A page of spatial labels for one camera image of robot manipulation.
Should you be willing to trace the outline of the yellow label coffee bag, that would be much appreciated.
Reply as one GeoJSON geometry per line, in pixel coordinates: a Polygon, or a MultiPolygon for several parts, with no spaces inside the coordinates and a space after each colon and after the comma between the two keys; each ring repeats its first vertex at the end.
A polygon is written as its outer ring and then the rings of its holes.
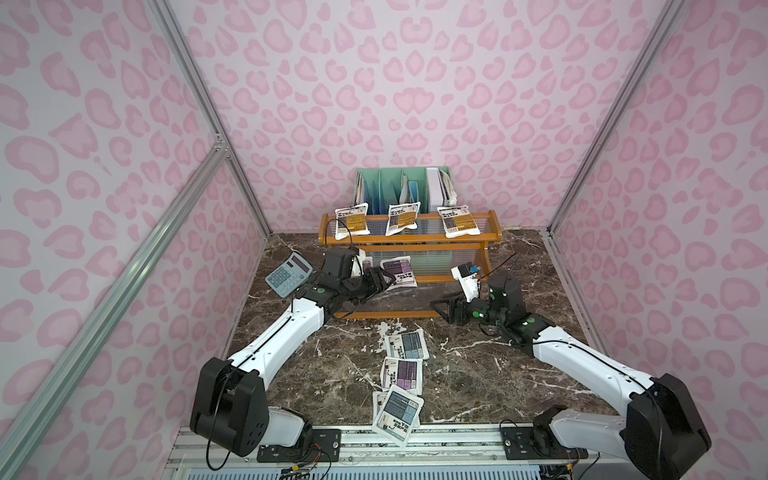
{"type": "Polygon", "coordinates": [[[417,229],[417,218],[420,208],[420,202],[390,205],[385,235],[389,237],[405,230],[417,229]]]}
{"type": "Polygon", "coordinates": [[[447,239],[481,234],[481,230],[467,205],[439,207],[437,211],[447,239]]]}

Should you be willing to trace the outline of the purple label coffee bag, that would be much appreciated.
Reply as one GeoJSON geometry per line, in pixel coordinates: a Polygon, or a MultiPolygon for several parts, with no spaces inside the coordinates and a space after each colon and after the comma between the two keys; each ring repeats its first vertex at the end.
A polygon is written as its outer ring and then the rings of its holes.
{"type": "Polygon", "coordinates": [[[395,385],[411,394],[423,393],[423,360],[386,357],[380,373],[384,391],[395,385]]]}
{"type": "Polygon", "coordinates": [[[394,283],[389,287],[390,290],[418,287],[410,256],[383,259],[379,262],[379,266],[395,278],[394,283]]]}

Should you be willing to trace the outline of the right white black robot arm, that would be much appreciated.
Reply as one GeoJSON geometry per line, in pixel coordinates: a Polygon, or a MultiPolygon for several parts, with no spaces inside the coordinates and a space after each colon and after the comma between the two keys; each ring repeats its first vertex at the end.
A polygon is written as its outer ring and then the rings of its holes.
{"type": "Polygon", "coordinates": [[[494,326],[510,347],[567,374],[616,412],[551,407],[534,420],[542,442],[623,458],[649,479],[679,479],[712,448],[699,410],[677,377],[626,366],[529,311],[519,282],[510,275],[492,275],[486,296],[475,277],[455,277],[460,292],[430,303],[441,318],[455,325],[494,326]]]}

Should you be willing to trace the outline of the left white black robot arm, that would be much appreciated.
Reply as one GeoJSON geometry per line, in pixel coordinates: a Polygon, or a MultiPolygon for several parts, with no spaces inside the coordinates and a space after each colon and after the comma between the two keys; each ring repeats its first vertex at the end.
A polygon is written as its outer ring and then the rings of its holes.
{"type": "Polygon", "coordinates": [[[346,303],[360,306],[392,287],[395,276],[363,266],[364,251],[334,247],[320,270],[289,295],[282,315],[256,340],[228,359],[208,360],[199,374],[190,429],[239,457],[279,446],[300,456],[312,444],[302,415],[268,405],[267,390],[296,350],[346,303]]]}

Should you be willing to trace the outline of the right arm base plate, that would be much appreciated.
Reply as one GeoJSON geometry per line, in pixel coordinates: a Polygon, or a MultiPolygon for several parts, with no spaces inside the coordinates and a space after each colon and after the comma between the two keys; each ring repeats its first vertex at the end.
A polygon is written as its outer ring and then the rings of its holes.
{"type": "Polygon", "coordinates": [[[500,434],[507,460],[578,462],[589,458],[585,449],[562,446],[545,427],[504,424],[500,434]]]}

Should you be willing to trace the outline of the blue-grey label coffee bag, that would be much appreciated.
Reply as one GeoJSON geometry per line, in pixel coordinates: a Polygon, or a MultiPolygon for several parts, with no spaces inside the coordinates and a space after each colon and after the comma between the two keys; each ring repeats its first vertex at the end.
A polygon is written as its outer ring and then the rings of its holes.
{"type": "Polygon", "coordinates": [[[422,329],[387,336],[384,345],[387,356],[391,358],[403,360],[427,360],[430,358],[422,329]]]}
{"type": "Polygon", "coordinates": [[[421,397],[392,385],[374,417],[372,430],[395,445],[405,447],[420,423],[423,406],[421,397]]]}

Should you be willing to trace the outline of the blue-grey label coffee bag front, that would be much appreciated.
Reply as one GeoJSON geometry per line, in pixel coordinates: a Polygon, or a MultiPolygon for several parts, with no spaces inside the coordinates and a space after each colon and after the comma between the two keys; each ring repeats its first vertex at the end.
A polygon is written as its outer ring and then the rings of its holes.
{"type": "Polygon", "coordinates": [[[421,397],[392,385],[374,417],[372,430],[395,445],[405,447],[420,423],[423,406],[421,397]]]}

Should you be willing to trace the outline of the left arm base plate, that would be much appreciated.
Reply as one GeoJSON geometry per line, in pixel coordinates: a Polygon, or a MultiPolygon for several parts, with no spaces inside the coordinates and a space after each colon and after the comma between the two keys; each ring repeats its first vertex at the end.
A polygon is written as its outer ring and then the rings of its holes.
{"type": "Polygon", "coordinates": [[[340,456],[341,429],[305,429],[297,442],[290,447],[279,445],[259,446],[258,463],[307,464],[314,461],[337,462],[340,456]]]}

